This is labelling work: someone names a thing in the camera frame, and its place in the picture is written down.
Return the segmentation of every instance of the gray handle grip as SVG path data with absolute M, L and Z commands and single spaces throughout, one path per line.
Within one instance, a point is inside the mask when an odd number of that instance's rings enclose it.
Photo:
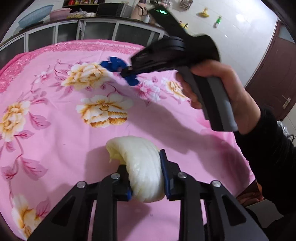
M 177 70 L 197 95 L 205 119 L 210 121 L 212 130 L 237 131 L 232 107 L 221 79 L 194 75 L 186 66 Z

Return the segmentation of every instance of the yellow flower print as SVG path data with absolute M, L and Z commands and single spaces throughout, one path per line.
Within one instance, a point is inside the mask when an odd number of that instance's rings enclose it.
M 11 215 L 20 233 L 27 238 L 40 224 L 41 219 L 36 215 L 36 210 L 29 208 L 28 202 L 23 195 L 14 196 L 12 199 L 13 208 Z
M 92 127 L 123 124 L 127 120 L 127 109 L 133 105 L 131 99 L 124 100 L 119 94 L 111 94 L 109 97 L 96 95 L 90 99 L 81 99 L 81 102 L 83 105 L 78 105 L 76 110 L 84 122 Z
M 91 86 L 92 88 L 100 87 L 104 82 L 108 81 L 113 76 L 98 63 L 82 63 L 75 64 L 68 71 L 68 78 L 65 79 L 62 86 L 74 86 L 76 90 L 81 90 Z
M 0 134 L 6 142 L 10 142 L 16 132 L 22 131 L 25 118 L 29 112 L 30 101 L 17 102 L 7 107 L 2 122 L 0 122 Z
M 186 96 L 182 93 L 182 87 L 177 81 L 163 78 L 161 83 L 165 86 L 165 88 L 163 88 L 163 91 L 167 94 L 172 95 L 172 97 L 175 98 L 177 101 L 180 102 L 186 100 Z

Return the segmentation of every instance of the brown door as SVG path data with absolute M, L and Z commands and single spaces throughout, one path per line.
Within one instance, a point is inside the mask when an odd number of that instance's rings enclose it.
M 280 21 L 266 56 L 246 90 L 258 105 L 269 107 L 277 120 L 284 119 L 296 103 L 296 45 Z

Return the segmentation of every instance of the person's arm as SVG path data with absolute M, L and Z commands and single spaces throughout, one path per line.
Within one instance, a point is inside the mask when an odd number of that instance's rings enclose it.
M 296 148 L 288 140 L 270 110 L 248 134 L 236 132 L 235 139 L 249 161 L 263 196 L 285 215 L 296 209 Z
M 191 72 L 198 76 L 221 78 L 238 126 L 235 133 L 237 144 L 261 184 L 263 196 L 272 201 L 282 214 L 296 209 L 296 148 L 277 126 L 273 114 L 258 107 L 230 66 L 207 60 L 191 68 Z M 188 83 L 178 73 L 176 79 L 181 83 L 184 95 L 191 99 L 191 106 L 201 109 Z

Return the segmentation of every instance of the yellow object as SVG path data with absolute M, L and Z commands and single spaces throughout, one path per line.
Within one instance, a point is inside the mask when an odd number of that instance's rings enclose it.
M 133 198 L 141 202 L 163 199 L 164 184 L 159 149 L 141 137 L 115 137 L 106 143 L 110 159 L 126 164 Z
M 207 18 L 209 17 L 209 15 L 207 14 L 207 8 L 205 8 L 202 12 L 200 12 L 198 14 L 199 16 L 203 17 L 203 18 Z
M 188 23 L 182 23 L 182 21 L 180 21 L 179 24 L 183 29 L 188 29 Z

